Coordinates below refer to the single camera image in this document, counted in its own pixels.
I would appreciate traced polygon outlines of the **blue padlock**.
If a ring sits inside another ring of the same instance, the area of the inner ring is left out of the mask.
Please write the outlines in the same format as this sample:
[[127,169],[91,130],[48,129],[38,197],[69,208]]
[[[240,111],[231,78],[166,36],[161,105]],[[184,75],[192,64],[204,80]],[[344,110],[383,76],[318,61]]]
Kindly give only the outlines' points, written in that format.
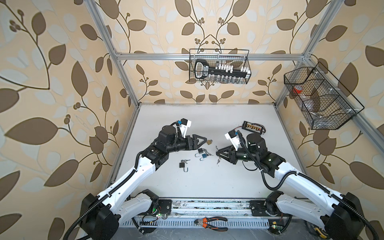
[[200,158],[200,161],[203,161],[205,158],[207,158],[207,154],[202,154],[201,158]]

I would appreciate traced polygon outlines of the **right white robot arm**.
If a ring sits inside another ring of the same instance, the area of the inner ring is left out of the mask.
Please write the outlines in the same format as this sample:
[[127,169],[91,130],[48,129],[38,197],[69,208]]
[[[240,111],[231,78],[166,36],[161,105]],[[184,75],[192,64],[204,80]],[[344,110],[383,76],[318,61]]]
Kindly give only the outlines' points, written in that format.
[[260,134],[244,138],[240,131],[231,131],[225,137],[232,144],[218,149],[216,155],[234,165],[238,161],[256,165],[264,185],[272,191],[266,198],[269,215],[298,217],[324,230],[333,240],[356,240],[364,228],[373,239],[380,239],[355,195],[343,195],[300,172],[281,156],[268,151]]

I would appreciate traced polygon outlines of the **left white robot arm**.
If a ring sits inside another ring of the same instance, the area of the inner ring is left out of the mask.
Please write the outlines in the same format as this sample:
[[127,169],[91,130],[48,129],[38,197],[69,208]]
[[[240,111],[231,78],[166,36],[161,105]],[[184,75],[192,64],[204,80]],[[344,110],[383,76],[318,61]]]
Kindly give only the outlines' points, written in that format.
[[85,240],[110,240],[117,232],[120,220],[151,209],[153,199],[147,194],[139,194],[129,201],[127,198],[168,160],[170,153],[198,150],[207,142],[207,138],[199,135],[188,136],[187,129],[188,126],[180,121],[164,126],[158,137],[137,154],[134,166],[127,173],[98,195],[88,194],[83,199],[79,218],[63,238],[67,240],[79,226],[86,232]]

